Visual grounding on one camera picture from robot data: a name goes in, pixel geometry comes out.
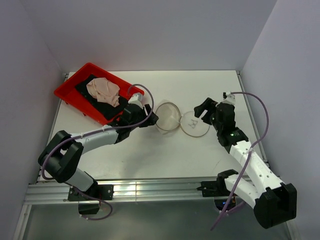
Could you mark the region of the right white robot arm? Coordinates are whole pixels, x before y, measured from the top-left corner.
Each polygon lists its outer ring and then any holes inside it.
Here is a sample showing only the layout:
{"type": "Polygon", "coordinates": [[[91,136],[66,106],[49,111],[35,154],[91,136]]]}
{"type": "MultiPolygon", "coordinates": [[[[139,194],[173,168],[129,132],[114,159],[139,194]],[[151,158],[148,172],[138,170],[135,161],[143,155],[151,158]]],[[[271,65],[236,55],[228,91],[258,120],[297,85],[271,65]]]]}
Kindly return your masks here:
{"type": "Polygon", "coordinates": [[[250,182],[234,169],[217,175],[215,181],[203,181],[197,190],[203,197],[237,195],[251,206],[257,222],[265,229],[293,220],[297,216],[297,190],[284,183],[254,151],[246,134],[236,126],[235,98],[216,102],[207,98],[194,108],[194,116],[214,127],[218,142],[246,172],[250,182]]]}

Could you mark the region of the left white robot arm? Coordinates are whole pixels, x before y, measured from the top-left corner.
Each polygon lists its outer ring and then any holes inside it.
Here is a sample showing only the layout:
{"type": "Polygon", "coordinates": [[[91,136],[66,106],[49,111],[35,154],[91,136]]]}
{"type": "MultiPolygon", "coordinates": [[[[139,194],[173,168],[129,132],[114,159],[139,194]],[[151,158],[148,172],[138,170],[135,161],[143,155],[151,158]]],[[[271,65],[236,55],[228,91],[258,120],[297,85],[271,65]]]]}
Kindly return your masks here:
{"type": "Polygon", "coordinates": [[[58,183],[98,198],[103,194],[97,181],[78,168],[82,155],[106,145],[118,144],[127,139],[134,129],[154,126],[158,120],[149,104],[140,107],[129,103],[122,114],[92,132],[69,134],[64,130],[58,131],[38,157],[38,163],[58,183]]]}

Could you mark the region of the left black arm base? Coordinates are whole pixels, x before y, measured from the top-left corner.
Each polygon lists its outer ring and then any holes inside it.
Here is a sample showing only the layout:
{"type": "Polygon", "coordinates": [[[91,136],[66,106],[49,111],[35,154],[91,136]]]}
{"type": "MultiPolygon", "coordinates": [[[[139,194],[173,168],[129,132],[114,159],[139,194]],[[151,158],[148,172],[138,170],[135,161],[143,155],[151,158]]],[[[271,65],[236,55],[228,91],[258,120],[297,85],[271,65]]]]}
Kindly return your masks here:
{"type": "Polygon", "coordinates": [[[113,199],[114,186],[112,184],[94,183],[88,190],[80,191],[74,186],[70,186],[67,200],[69,202],[78,202],[78,213],[83,218],[92,221],[108,218],[113,213],[113,207],[109,203],[113,199]],[[99,210],[107,207],[109,212],[104,217],[96,217],[99,210]]]}

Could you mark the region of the white mesh laundry bag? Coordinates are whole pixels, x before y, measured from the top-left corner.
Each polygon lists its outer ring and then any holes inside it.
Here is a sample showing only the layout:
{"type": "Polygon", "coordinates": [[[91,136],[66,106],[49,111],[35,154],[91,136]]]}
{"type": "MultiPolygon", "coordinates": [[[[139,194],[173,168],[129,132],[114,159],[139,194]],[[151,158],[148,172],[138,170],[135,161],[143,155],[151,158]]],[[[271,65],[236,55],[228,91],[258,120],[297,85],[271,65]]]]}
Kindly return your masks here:
{"type": "Polygon", "coordinates": [[[194,116],[194,111],[182,113],[171,101],[163,100],[155,109],[158,116],[156,128],[161,134],[168,134],[181,129],[186,135],[200,138],[206,135],[210,126],[194,116]]]}

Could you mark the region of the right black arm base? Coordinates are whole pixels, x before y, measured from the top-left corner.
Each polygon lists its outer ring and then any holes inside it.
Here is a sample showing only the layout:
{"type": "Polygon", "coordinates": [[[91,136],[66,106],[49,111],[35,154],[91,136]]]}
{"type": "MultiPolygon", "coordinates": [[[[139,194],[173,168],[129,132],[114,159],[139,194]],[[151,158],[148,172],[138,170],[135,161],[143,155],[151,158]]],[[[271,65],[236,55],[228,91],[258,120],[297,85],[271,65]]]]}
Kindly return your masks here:
{"type": "Polygon", "coordinates": [[[224,179],[220,177],[213,181],[202,181],[197,190],[201,191],[203,198],[213,197],[215,207],[219,211],[222,211],[230,195],[230,191],[227,190],[224,179]]]}

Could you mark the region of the pink beige bra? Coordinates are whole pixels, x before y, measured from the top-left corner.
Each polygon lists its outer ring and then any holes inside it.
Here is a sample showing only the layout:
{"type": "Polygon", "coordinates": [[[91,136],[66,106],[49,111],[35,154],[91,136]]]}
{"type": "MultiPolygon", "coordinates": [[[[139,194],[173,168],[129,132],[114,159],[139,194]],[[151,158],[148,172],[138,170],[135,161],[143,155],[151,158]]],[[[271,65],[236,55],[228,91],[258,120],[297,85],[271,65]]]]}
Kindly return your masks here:
{"type": "Polygon", "coordinates": [[[120,105],[120,87],[105,77],[94,78],[86,84],[86,89],[98,103],[106,103],[114,108],[120,105]]]}

